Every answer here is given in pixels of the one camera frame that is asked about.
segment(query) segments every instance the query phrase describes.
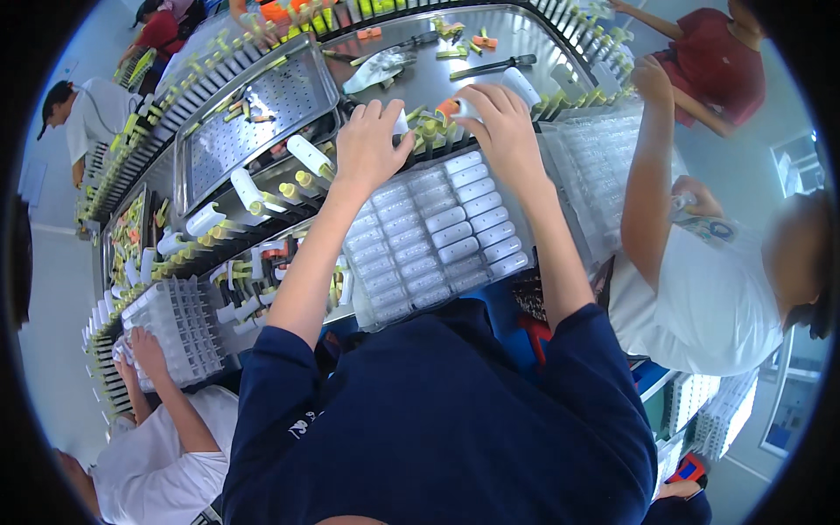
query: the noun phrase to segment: navy blue shirt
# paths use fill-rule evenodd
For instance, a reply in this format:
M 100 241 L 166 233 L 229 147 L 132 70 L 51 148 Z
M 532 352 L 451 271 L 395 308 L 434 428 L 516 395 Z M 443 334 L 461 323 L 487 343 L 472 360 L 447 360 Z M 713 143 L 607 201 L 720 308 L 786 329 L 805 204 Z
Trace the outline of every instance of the navy blue shirt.
M 561 322 L 534 385 L 433 314 L 371 335 L 321 382 L 266 327 L 242 375 L 228 524 L 640 523 L 656 449 L 596 305 Z

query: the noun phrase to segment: perforated metal tray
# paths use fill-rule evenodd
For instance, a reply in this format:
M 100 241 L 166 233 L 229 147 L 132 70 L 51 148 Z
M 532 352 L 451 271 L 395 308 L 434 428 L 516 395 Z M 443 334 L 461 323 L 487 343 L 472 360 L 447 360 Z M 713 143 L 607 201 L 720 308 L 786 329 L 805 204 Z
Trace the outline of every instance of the perforated metal tray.
M 267 68 L 288 57 L 281 66 Z M 245 87 L 253 115 L 274 115 L 269 123 L 230 122 L 227 110 L 213 111 Z M 333 110 L 339 92 L 314 37 L 301 34 L 266 54 L 210 97 L 178 130 L 175 140 L 174 194 L 179 217 L 195 209 L 230 178 L 278 141 Z M 187 134 L 195 123 L 198 129 Z

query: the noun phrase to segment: hand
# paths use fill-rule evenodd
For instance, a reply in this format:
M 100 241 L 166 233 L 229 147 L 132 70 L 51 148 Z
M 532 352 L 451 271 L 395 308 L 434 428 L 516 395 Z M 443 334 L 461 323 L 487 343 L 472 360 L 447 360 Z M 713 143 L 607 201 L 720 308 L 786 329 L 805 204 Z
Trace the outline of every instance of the hand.
M 454 98 L 472 104 L 484 123 L 474 118 L 455 122 L 475 135 L 490 167 L 519 198 L 534 191 L 534 185 L 550 183 L 539 156 L 531 112 L 525 102 L 504 86 L 472 84 Z
M 391 142 L 394 124 L 405 105 L 402 100 L 392 100 L 382 111 L 382 102 L 373 100 L 367 106 L 356 106 L 336 141 L 339 172 L 333 185 L 337 189 L 366 199 L 406 163 L 414 148 L 414 133 L 409 131 L 396 149 Z
M 686 213 L 700 217 L 723 218 L 721 203 L 702 182 L 693 177 L 681 175 L 671 187 L 671 195 L 680 195 L 682 192 L 690 192 L 697 197 L 697 204 L 689 204 L 683 208 Z
M 612 4 L 612 8 L 616 10 L 616 13 L 626 13 L 627 9 L 631 7 L 630 4 L 627 2 L 622 2 L 622 0 L 609 0 Z
M 118 355 L 117 358 L 113 360 L 113 366 L 117 369 L 117 373 L 120 378 L 122 378 L 126 386 L 133 386 L 138 383 L 137 369 L 134 368 L 133 365 L 129 365 L 128 360 L 124 355 Z
M 640 56 L 636 59 L 635 68 L 630 78 L 645 103 L 667 104 L 674 107 L 674 88 L 668 73 L 662 69 L 659 61 L 651 55 Z
M 131 349 L 134 351 L 134 360 L 152 383 L 169 377 L 163 349 L 154 335 L 141 327 L 131 328 Z

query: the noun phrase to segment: white t-shirt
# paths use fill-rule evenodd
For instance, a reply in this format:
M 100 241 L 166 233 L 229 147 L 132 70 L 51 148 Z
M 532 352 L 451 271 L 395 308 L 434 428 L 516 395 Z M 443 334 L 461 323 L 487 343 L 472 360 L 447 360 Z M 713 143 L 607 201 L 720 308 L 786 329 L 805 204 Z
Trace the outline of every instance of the white t-shirt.
M 163 405 L 137 428 L 114 433 L 91 469 L 106 522 L 188 525 L 222 493 L 239 399 L 220 386 L 187 397 L 222 451 L 185 452 Z
M 609 315 L 625 352 L 693 374 L 751 370 L 783 338 L 764 274 L 761 235 L 719 218 L 694 217 L 671 226 L 658 294 L 618 255 Z
M 78 93 L 64 122 L 71 164 L 85 156 L 91 141 L 110 145 L 122 133 L 129 115 L 143 102 L 140 95 L 102 78 L 85 82 Z

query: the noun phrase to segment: orange plastic part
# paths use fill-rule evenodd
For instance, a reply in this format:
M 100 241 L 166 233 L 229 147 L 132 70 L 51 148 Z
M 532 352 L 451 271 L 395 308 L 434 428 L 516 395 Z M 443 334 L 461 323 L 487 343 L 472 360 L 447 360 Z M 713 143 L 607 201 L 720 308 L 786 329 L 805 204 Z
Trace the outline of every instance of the orange plastic part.
M 496 44 L 499 43 L 499 39 L 491 39 L 485 36 L 476 35 L 473 37 L 473 44 L 475 45 L 483 45 L 485 47 L 496 47 Z
M 356 31 L 356 38 L 359 40 L 364 40 L 368 37 L 374 38 L 376 36 L 382 36 L 382 28 L 368 28 Z
M 461 109 L 461 106 L 455 100 L 447 98 L 434 109 L 434 113 L 443 115 L 444 124 L 449 125 L 449 116 L 452 113 L 457 113 L 459 109 Z

